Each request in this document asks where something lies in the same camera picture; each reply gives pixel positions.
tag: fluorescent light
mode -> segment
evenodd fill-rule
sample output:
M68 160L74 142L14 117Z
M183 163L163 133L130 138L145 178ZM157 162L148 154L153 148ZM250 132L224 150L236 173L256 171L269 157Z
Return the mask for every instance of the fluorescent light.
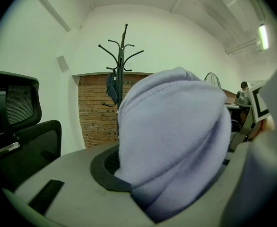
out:
M266 31L266 26L265 25L261 25L259 28L259 32L260 32L260 37L261 37L261 43L262 43L262 48L264 50L269 48L269 42L268 42L268 35L267 35L267 31Z

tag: ceiling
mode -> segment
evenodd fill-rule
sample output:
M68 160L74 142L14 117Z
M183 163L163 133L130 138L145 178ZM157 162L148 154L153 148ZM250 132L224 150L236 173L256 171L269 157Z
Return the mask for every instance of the ceiling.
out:
M241 62L263 56L277 60L277 19L262 0L90 0L92 9L121 4L151 6L183 16L217 38L226 52L254 41L232 52ZM270 48L265 52L256 43L260 24L267 27Z

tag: knit hat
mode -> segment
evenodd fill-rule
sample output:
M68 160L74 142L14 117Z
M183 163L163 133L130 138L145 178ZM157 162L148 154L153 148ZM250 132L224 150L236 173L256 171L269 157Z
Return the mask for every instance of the knit hat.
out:
M218 172L230 140L224 92L183 68L144 78L118 112L120 169L155 222L181 212Z

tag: lavender beanie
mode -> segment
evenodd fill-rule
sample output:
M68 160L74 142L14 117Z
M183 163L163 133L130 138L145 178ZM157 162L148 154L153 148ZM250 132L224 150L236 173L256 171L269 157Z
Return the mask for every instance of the lavender beanie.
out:
M224 92L183 68L139 81L122 102L120 169L155 222L193 203L218 172L230 139Z

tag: person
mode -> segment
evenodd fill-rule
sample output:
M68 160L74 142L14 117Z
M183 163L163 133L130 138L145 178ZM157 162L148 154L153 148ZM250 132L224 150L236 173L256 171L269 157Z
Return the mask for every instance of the person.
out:
M118 113L115 176L154 221L191 205L225 158L231 118L224 92L184 68L150 75L127 93Z
M241 88L242 88L242 91L243 91L243 92L247 91L247 90L249 89L248 83L247 83L246 81L243 81L243 82L241 83Z

